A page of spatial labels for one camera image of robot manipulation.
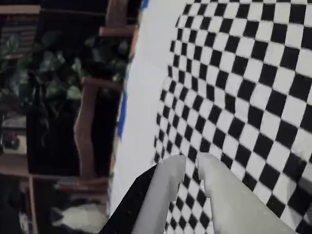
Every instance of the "checkerboard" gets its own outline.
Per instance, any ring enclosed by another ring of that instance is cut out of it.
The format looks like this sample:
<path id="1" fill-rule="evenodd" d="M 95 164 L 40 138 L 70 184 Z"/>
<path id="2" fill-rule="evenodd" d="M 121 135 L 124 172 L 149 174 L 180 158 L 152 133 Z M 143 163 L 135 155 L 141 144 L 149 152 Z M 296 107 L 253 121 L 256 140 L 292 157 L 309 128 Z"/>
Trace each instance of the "checkerboard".
<path id="1" fill-rule="evenodd" d="M 187 156 L 165 232 L 214 233 L 197 152 L 219 158 L 283 222 L 312 233 L 312 4 L 306 0 L 196 0 L 171 41 L 154 163 Z"/>

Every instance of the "white square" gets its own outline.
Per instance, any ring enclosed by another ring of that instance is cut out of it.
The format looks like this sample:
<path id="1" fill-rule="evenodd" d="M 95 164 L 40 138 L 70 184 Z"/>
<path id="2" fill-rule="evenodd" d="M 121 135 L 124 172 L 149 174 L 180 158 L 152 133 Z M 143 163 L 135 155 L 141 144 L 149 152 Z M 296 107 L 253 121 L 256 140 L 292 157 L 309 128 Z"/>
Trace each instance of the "white square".
<path id="1" fill-rule="evenodd" d="M 209 65 L 211 54 L 213 52 L 213 49 L 210 47 L 203 47 L 200 57 L 200 62 L 205 65 Z"/>
<path id="2" fill-rule="evenodd" d="M 245 168 L 243 168 L 240 163 L 236 162 L 235 160 L 233 161 L 231 166 L 231 172 L 233 172 L 234 175 L 236 175 L 241 181 L 244 178 L 245 171 Z"/>
<path id="3" fill-rule="evenodd" d="M 206 81 L 208 84 L 215 86 L 216 78 L 218 76 L 219 69 L 215 66 L 208 66 Z"/>
<path id="4" fill-rule="evenodd" d="M 241 99 L 236 98 L 235 100 L 235 116 L 243 122 L 248 121 L 248 111 L 250 103 Z"/>
<path id="5" fill-rule="evenodd" d="M 224 133 L 227 133 L 233 118 L 234 115 L 232 113 L 228 112 L 227 110 L 223 110 L 218 118 L 216 126 Z"/>
<path id="6" fill-rule="evenodd" d="M 208 116 L 210 114 L 210 111 L 213 107 L 213 104 L 211 101 L 209 101 L 208 99 L 204 99 L 204 101 L 202 102 L 200 109 L 199 109 L 199 114 L 204 118 L 204 119 L 208 119 Z"/>
<path id="7" fill-rule="evenodd" d="M 291 4 L 286 2 L 278 2 L 275 4 L 274 22 L 289 23 L 291 13 Z"/>
<path id="8" fill-rule="evenodd" d="M 242 134 L 240 135 L 239 142 L 250 151 L 253 151 L 258 135 L 258 130 L 250 124 L 246 123 Z"/>
<path id="9" fill-rule="evenodd" d="M 186 57 L 189 59 L 194 58 L 195 45 L 193 43 L 188 43 L 186 47 Z"/>
<path id="10" fill-rule="evenodd" d="M 223 17 L 226 19 L 235 19 L 236 15 L 237 15 L 238 8 L 239 8 L 239 2 L 227 3 Z"/>
<path id="11" fill-rule="evenodd" d="M 273 189 L 273 194 L 284 204 L 287 204 L 289 200 L 288 190 L 291 184 L 296 186 L 295 182 L 281 173 Z"/>
<path id="12" fill-rule="evenodd" d="M 235 159 L 237 148 L 238 141 L 230 135 L 226 135 L 223 143 L 223 152 L 231 159 Z"/>
<path id="13" fill-rule="evenodd" d="M 195 44 L 201 47 L 204 47 L 206 42 L 206 36 L 208 32 L 206 30 L 199 30 L 197 32 L 197 37 L 195 39 Z"/>
<path id="14" fill-rule="evenodd" d="M 255 2 L 255 3 L 250 4 L 247 19 L 254 20 L 257 22 L 261 21 L 262 10 L 263 10 L 263 3 Z"/>
<path id="15" fill-rule="evenodd" d="M 283 145 L 275 141 L 269 152 L 267 163 L 270 164 L 279 172 L 282 172 L 286 165 L 289 154 L 290 150 L 288 150 Z"/>
<path id="16" fill-rule="evenodd" d="M 310 4 L 306 6 L 306 16 L 304 17 L 304 25 L 307 27 L 312 27 L 312 5 Z"/>
<path id="17" fill-rule="evenodd" d="M 214 104 L 221 109 L 225 108 L 225 92 L 218 87 L 214 88 Z"/>
<path id="18" fill-rule="evenodd" d="M 245 58 L 250 58 L 254 48 L 254 39 L 243 37 L 240 39 L 236 54 Z"/>
<path id="19" fill-rule="evenodd" d="M 264 186 L 261 182 L 258 182 L 253 191 L 254 194 L 265 204 L 269 201 L 271 191 Z"/>
<path id="20" fill-rule="evenodd" d="M 233 68 L 235 54 L 224 51 L 221 57 L 220 69 L 224 72 L 230 73 Z"/>
<path id="21" fill-rule="evenodd" d="M 264 57 L 264 62 L 279 67 L 284 53 L 284 45 L 270 42 Z"/>
<path id="22" fill-rule="evenodd" d="M 207 8 L 206 8 L 204 16 L 210 16 L 210 17 L 214 16 L 215 15 L 215 10 L 216 10 L 217 6 L 218 6 L 217 2 L 210 2 L 207 5 Z"/>
<path id="23" fill-rule="evenodd" d="M 295 71 L 279 67 L 275 76 L 273 89 L 283 94 L 288 94 L 292 86 Z"/>
<path id="24" fill-rule="evenodd" d="M 256 59 L 249 59 L 244 73 L 244 78 L 258 83 L 262 71 L 263 62 Z"/>
<path id="25" fill-rule="evenodd" d="M 307 49 L 301 49 L 296 66 L 296 72 L 304 76 L 312 77 L 311 61 L 312 51 Z"/>
<path id="26" fill-rule="evenodd" d="M 246 171 L 256 180 L 259 180 L 261 172 L 264 168 L 265 160 L 252 152 L 247 163 Z"/>
<path id="27" fill-rule="evenodd" d="M 246 23 L 246 19 L 235 18 L 230 29 L 230 35 L 241 37 L 245 31 Z"/>
<path id="28" fill-rule="evenodd" d="M 242 81 L 243 78 L 241 76 L 230 73 L 226 81 L 225 92 L 236 97 Z"/>
<path id="29" fill-rule="evenodd" d="M 274 23 L 272 21 L 260 21 L 255 38 L 260 41 L 271 41 Z"/>
<path id="30" fill-rule="evenodd" d="M 250 103 L 261 110 L 265 110 L 272 89 L 266 85 L 258 83 L 253 91 Z"/>
<path id="31" fill-rule="evenodd" d="M 287 96 L 282 119 L 296 127 L 300 127 L 307 104 L 293 96 Z"/>
<path id="32" fill-rule="evenodd" d="M 292 151 L 301 157 L 304 161 L 309 161 L 312 154 L 312 134 L 299 128 L 294 143 L 292 145 Z"/>
<path id="33" fill-rule="evenodd" d="M 215 125 L 210 121 L 206 121 L 203 130 L 203 136 L 206 138 L 206 140 L 212 142 L 214 139 L 214 135 L 215 135 Z"/>
<path id="34" fill-rule="evenodd" d="M 212 17 L 208 31 L 212 33 L 218 33 L 220 31 L 222 21 L 223 21 L 222 17 L 219 16 Z"/>
<path id="35" fill-rule="evenodd" d="M 260 132 L 275 140 L 281 119 L 267 111 L 262 116 Z"/>
<path id="36" fill-rule="evenodd" d="M 224 51 L 228 38 L 229 34 L 218 33 L 215 37 L 213 48 L 218 51 Z"/>
<path id="37" fill-rule="evenodd" d="M 303 36 L 303 28 L 304 26 L 300 24 L 289 24 L 287 26 L 285 45 L 300 49 Z"/>

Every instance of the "green leaf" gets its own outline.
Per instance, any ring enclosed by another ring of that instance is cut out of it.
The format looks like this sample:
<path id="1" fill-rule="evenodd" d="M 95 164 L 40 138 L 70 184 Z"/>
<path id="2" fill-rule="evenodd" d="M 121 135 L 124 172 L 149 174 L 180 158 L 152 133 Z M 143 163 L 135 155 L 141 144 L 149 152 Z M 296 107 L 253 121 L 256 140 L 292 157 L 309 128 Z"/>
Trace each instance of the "green leaf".
<path id="1" fill-rule="evenodd" d="M 46 98 L 55 98 L 61 95 L 65 95 L 67 90 L 66 83 L 60 81 L 59 79 L 52 80 L 46 89 Z"/>
<path id="2" fill-rule="evenodd" d="M 67 99 L 69 100 L 80 100 L 81 99 L 81 91 L 76 86 L 71 86 L 67 90 Z"/>
<path id="3" fill-rule="evenodd" d="M 61 35 L 61 31 L 46 32 L 42 37 L 41 43 L 44 47 L 51 46 L 61 39 Z"/>
<path id="4" fill-rule="evenodd" d="M 44 52 L 43 61 L 40 64 L 40 72 L 55 71 L 61 66 L 58 58 L 51 51 Z"/>
<path id="5" fill-rule="evenodd" d="M 9 39 L 5 42 L 1 54 L 3 56 L 12 54 L 17 51 L 21 42 L 20 34 L 13 34 L 9 37 Z"/>

